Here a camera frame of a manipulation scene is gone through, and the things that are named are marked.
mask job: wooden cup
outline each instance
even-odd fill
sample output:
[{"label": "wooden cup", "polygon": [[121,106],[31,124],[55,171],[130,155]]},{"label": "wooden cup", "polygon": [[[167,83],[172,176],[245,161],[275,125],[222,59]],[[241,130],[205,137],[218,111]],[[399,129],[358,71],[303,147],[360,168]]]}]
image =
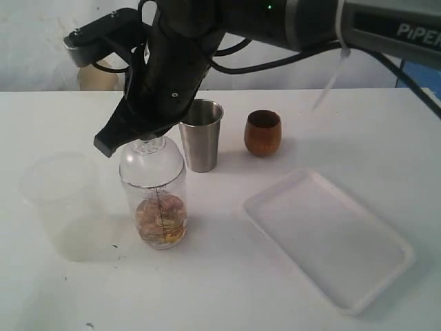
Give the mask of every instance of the wooden cup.
[{"label": "wooden cup", "polygon": [[274,154],[282,141],[280,117],[271,110],[257,110],[248,115],[245,146],[257,157]]}]

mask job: white wall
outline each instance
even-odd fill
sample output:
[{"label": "white wall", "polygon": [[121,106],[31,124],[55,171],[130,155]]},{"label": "white wall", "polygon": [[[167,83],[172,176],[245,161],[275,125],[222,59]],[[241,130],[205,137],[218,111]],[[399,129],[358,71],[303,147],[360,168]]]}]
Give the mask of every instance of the white wall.
[{"label": "white wall", "polygon": [[[78,68],[63,49],[62,39],[74,28],[112,10],[135,7],[136,0],[3,0],[0,4],[0,91],[78,90]],[[151,22],[154,4],[144,8]],[[226,36],[222,48],[241,38]],[[287,50],[253,42],[242,52],[219,63],[229,67],[250,66],[292,55]],[[331,51],[295,65],[241,76],[211,70],[203,89],[300,89],[323,88],[332,75],[339,51]],[[113,68],[123,62],[111,57]],[[390,88],[395,77],[365,54],[354,52],[336,88]]]}]

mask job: white table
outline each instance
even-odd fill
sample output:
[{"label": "white table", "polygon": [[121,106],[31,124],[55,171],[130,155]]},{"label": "white table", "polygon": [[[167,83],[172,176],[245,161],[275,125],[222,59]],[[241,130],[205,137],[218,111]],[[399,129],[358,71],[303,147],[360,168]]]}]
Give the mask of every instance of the white table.
[{"label": "white table", "polygon": [[[157,252],[138,237],[110,160],[93,136],[118,92],[0,94],[2,330],[441,330],[441,123],[408,90],[201,92],[225,108],[218,167],[188,172],[189,230]],[[243,145],[247,114],[280,113],[283,145],[257,159]],[[169,136],[179,145],[174,128]],[[91,156],[121,238],[97,263],[58,257],[17,186],[38,158]],[[240,213],[243,201],[311,167],[386,219],[418,262],[359,317],[339,315]]]}]

